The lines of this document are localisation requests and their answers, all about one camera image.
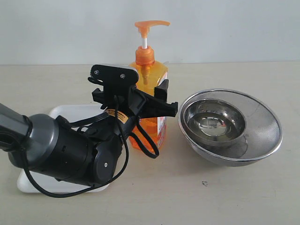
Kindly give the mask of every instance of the pump nozzle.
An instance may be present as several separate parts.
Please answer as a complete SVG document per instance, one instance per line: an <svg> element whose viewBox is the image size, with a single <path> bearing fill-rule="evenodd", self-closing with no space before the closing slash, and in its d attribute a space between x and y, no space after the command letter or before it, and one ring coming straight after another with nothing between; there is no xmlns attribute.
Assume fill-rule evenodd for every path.
<svg viewBox="0 0 300 225"><path fill-rule="evenodd" d="M169 26L170 23L162 20L149 20L149 21L140 21L135 22L135 26L139 29L139 32L142 36L142 49L146 49L148 47L147 43L147 35L150 31L150 27L164 25Z"/></svg>

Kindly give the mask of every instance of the black wire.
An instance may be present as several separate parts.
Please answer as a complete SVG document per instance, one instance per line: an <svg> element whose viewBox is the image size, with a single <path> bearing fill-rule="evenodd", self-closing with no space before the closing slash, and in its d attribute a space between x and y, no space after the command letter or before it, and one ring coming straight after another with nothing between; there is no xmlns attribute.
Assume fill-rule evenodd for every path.
<svg viewBox="0 0 300 225"><path fill-rule="evenodd" d="M83 190L80 190L80 191L76 191L76 192L72 192L72 193L67 193L67 194L52 193L52 192L49 192L49 191L45 190L39 184L37 184L37 182L34 180L34 178L32 177L32 175L30 173L25 148L17 140L16 137L14 137L12 134L5 133L6 135L9 135L18 144L18 146L20 147L19 150L20 150L21 156L22 156L23 169L24 169L24 172L25 172L28 180L33 185L33 187L36 188L42 194L44 194L46 196L49 196L49 197L53 197L53 198L67 198L67 197L72 197L72 196L75 196L75 195L79 195L79 194L82 194L82 193L85 193L85 192L88 192L88 191L91 191L91 190L95 190L97 188L101 188L101 187L106 186L106 185L110 184L111 182L115 181L117 178L119 178L122 175L122 173L125 171L126 167L127 167L128 160L129 160L129 149L128 149L128 145L127 145L127 142L126 142L126 139L125 139L122 127L120 125L120 121L118 119L118 113L117 113L118 112L118 108L119 108L119 98L117 98L117 104L116 104L116 108L115 108L115 118L116 118L116 122L117 122L118 128L120 130L121 138L123 140L123 143L124 143L124 146L125 146L125 152L126 152L126 158L125 158L125 162L124 162L124 165L123 165L122 169L119 171L119 173L117 175L115 175L111 180L107 181L105 184L102 184L100 186L88 187L86 189L83 189ZM29 123L29 129L32 129L32 124L31 123Z"/></svg>

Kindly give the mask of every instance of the orange liquid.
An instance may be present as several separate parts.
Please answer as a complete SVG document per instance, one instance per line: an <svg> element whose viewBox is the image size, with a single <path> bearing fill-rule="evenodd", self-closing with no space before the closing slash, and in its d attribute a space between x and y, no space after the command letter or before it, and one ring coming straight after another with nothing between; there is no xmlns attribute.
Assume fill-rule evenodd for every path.
<svg viewBox="0 0 300 225"><path fill-rule="evenodd" d="M154 95L154 88L166 78L166 73L168 71L168 68L158 61L155 61L151 66L139 66L135 62L129 66L135 67L138 71L139 81L136 84L137 88L152 96ZM158 127L159 124L157 118L146 118L141 119L140 121L142 128L147 132L158 148L163 143L166 134L166 121L163 118L161 118L160 121L162 121L160 122L160 129ZM148 141L136 127L133 132L139 137L149 151L154 152ZM129 141L134 148L140 149L132 137L129 137Z"/></svg>

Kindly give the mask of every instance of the bowl rim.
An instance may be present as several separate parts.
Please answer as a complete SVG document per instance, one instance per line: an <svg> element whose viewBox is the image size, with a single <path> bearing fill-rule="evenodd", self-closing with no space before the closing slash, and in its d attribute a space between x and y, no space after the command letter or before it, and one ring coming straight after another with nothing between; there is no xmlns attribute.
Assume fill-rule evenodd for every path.
<svg viewBox="0 0 300 225"><path fill-rule="evenodd" d="M264 106L267 110L270 111L270 113L272 114L272 116L275 118L277 124L278 124L278 127L279 127L279 132L280 132L280 137L279 137L279 140L277 142L277 145L275 146L275 148L271 149L268 153L266 154L263 154L259 157L254 157L254 158L230 158L230 157L224 157L224 156L221 156L221 155L218 155L218 154L215 154L213 152L210 152L208 150L206 150L205 148L201 147L199 144L197 144L194 140L192 140L186 133L186 131L184 130L183 126L182 126L182 122L181 122L181 116L182 116L182 108L184 107L184 105L186 104L186 102L188 100L190 100L191 98L195 97L196 95L199 95L199 94L203 94L203 93L207 93L207 92L213 92L213 91L225 91L225 92L231 92L231 93L236 93L236 94L240 94L240 95L243 95L245 97L248 97L258 103L260 103L262 106ZM229 160L229 161L234 161L234 162L252 162L252 161L258 161L258 160L261 160L263 158L266 158L268 156L270 156L271 154L273 154L274 152L276 152L279 148L280 148L280 145L282 143L282 140L283 140L283 130L282 130L282 126L281 126L281 123L278 119L278 116L265 104L263 103L261 100L249 95L249 94L246 94L244 92L241 92L241 91L237 91L237 90L232 90L232 89L224 89L224 88L213 88L213 89L205 89L205 90L201 90L201 91L198 91L198 92L195 92L194 94L190 95L189 97L187 97L181 104L180 108L179 108L179 115L178 115L178 123L179 123L179 127L182 131L182 133L184 134L184 136L193 144L195 145L196 147L198 147L200 150L204 151L205 153L213 156L213 157L217 157L217 158L220 158L220 159L224 159L224 160Z"/></svg>
<svg viewBox="0 0 300 225"><path fill-rule="evenodd" d="M237 139L240 139L240 138L244 135L244 133L245 133L245 131L246 131L246 128L247 128L247 121L246 121L246 117L244 116L244 114L243 114L237 107L235 107L234 105L230 104L229 102L226 102L226 101L223 101L223 100L220 100L220 99L217 99L217 98L204 98L204 99L200 99L200 100L194 101L194 102L190 103L190 104L186 107L186 110L187 110L192 104L194 104L194 103L196 103L196 102L198 102L198 101L205 101L205 100L215 100L215 101L219 101L219 102L225 103L226 105L231 106L231 107L234 108L236 111L238 111L239 114L242 116L243 121L244 121L244 123L245 123L244 129L243 129L243 131L240 133L240 135L237 136L236 138L234 138L234 139L232 139L232 140L229 140L229 141L226 141L226 142L216 142L216 141L207 140L207 139L205 139L205 138L202 138L202 137L198 136L194 131L192 131L191 128L189 128L189 126L188 126L186 120L183 120L184 125L187 127L187 129L188 129L190 132L192 132L194 135L196 135L197 137L199 137L199 138L202 139L202 140L206 140L206 141L211 142L211 143L220 143L220 144L222 144L222 143L223 143L223 144L225 144L225 143L226 143L226 144L229 144L229 143L235 143L235 141L237 141Z"/></svg>

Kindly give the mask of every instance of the orange pump head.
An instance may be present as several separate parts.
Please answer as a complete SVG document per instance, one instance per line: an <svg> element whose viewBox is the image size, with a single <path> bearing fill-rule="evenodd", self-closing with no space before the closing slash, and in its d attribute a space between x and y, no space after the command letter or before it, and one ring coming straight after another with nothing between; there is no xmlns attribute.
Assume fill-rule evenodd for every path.
<svg viewBox="0 0 300 225"><path fill-rule="evenodd" d="M158 25L169 26L170 23L161 20L135 22L135 26L139 29L142 36L142 46L139 46L135 52L135 62L138 65L145 66L154 63L154 51L150 46L148 46L147 35L150 31L150 27Z"/></svg>

